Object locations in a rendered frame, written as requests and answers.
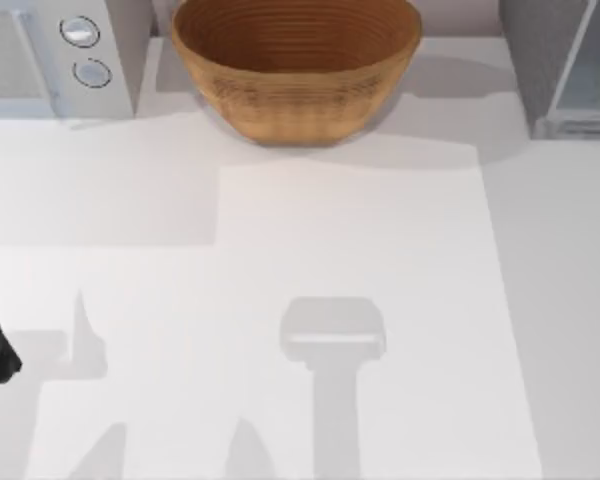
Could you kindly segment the pale microwave oven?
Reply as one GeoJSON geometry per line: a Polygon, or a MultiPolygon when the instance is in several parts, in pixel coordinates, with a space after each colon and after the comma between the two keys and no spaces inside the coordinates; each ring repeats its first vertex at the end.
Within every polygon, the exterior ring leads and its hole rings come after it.
{"type": "Polygon", "coordinates": [[[0,0],[0,118],[134,117],[154,22],[151,0],[0,0]],[[100,29],[91,48],[67,43],[63,19],[85,16],[100,29]],[[90,89],[74,62],[105,63],[112,81],[90,89]]]}

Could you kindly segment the grey cabinet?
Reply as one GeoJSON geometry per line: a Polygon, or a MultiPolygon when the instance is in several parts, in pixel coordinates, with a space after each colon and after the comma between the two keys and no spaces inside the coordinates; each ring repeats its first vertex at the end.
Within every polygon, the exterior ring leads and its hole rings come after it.
{"type": "Polygon", "coordinates": [[[600,0],[499,0],[530,137],[600,140],[600,0]]]}

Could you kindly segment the brown woven basket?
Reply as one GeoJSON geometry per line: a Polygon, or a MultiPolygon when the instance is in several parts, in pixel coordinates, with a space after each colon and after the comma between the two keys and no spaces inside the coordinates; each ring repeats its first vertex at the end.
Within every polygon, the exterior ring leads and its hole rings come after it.
{"type": "Polygon", "coordinates": [[[361,131],[420,44],[410,0],[182,0],[172,42],[195,87],[241,136],[323,146],[361,131]]]}

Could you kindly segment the round microwave knob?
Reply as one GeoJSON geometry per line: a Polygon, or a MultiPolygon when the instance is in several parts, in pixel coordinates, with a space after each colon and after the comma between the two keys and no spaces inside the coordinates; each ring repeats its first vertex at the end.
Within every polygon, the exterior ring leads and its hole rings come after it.
{"type": "Polygon", "coordinates": [[[74,62],[72,74],[76,81],[90,89],[104,88],[110,84],[113,78],[110,68],[94,58],[74,62]]]}
{"type": "Polygon", "coordinates": [[[61,20],[59,31],[67,43],[77,48],[91,48],[100,40],[98,25],[85,16],[61,20]]]}

